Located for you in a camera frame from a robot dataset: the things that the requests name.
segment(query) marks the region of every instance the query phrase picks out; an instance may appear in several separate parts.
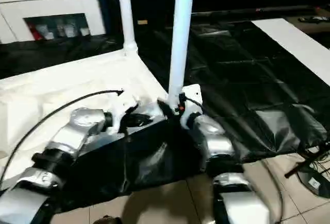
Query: white strip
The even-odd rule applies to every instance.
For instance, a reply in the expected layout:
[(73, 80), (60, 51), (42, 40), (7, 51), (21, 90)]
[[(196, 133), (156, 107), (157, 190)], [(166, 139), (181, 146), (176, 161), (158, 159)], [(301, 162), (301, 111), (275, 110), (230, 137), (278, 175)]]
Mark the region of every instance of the white strip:
[(284, 19), (253, 23), (330, 85), (330, 51), (327, 48)]

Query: white platform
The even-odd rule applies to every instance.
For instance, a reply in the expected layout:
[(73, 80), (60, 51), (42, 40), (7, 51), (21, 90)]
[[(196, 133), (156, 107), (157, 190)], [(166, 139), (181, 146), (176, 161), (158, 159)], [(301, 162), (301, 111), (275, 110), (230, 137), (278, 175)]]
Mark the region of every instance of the white platform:
[[(167, 93), (135, 53), (123, 51), (85, 58), (0, 80), (1, 154), (9, 154), (18, 140), (42, 117), (72, 99), (101, 90), (128, 90), (142, 103), (166, 99)], [(9, 167), (6, 179), (32, 165), (31, 156), (42, 151), (79, 107), (107, 110), (116, 94), (82, 100), (46, 121), (24, 143)], [(0, 160), (4, 166), (7, 157)], [(6, 181), (4, 187), (12, 181)]]

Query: white cabinet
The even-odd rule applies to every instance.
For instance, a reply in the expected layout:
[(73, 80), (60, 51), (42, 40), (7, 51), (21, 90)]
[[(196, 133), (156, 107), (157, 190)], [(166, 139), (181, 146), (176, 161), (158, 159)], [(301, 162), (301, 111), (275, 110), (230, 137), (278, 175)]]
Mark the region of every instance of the white cabinet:
[(0, 10), (0, 42), (2, 44), (7, 44), (7, 43), (15, 42), (15, 41), (16, 41), (16, 37), (10, 30), (10, 28), (9, 28), (6, 20), (2, 16), (1, 10)]
[(34, 40), (24, 18), (39, 16), (83, 13), (91, 35), (105, 33), (97, 0), (0, 0), (0, 12), (2, 43)]

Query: black plastic sheet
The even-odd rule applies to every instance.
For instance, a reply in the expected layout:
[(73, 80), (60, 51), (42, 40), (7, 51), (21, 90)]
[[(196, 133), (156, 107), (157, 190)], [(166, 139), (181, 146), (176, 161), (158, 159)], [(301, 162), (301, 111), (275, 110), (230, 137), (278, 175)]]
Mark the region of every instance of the black plastic sheet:
[[(141, 59), (165, 89), (171, 36), (171, 28), (136, 35)], [(1, 45), (0, 74), (94, 56), (121, 44), (100, 36)], [(250, 22), (192, 26), (185, 85), (194, 83), (201, 85), (204, 107), (225, 128), (242, 163), (328, 141), (330, 87)], [(201, 172), (200, 160), (185, 132), (162, 122), (79, 158), (62, 211), (185, 179)]]

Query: black tarp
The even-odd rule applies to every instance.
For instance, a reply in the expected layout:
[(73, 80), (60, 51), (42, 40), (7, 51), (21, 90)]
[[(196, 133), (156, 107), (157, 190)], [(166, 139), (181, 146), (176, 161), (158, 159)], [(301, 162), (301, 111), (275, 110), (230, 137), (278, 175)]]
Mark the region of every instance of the black tarp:
[[(136, 35), (141, 59), (165, 89), (171, 36), (171, 28)], [(0, 45), (0, 74), (4, 78), (120, 47), (107, 36)], [(242, 163), (327, 141), (330, 87), (250, 22), (191, 27), (185, 84), (193, 83), (201, 85), (205, 108), (225, 128)], [(123, 139), (79, 158), (62, 210), (198, 174), (200, 159), (179, 127), (160, 123), (130, 142)]]

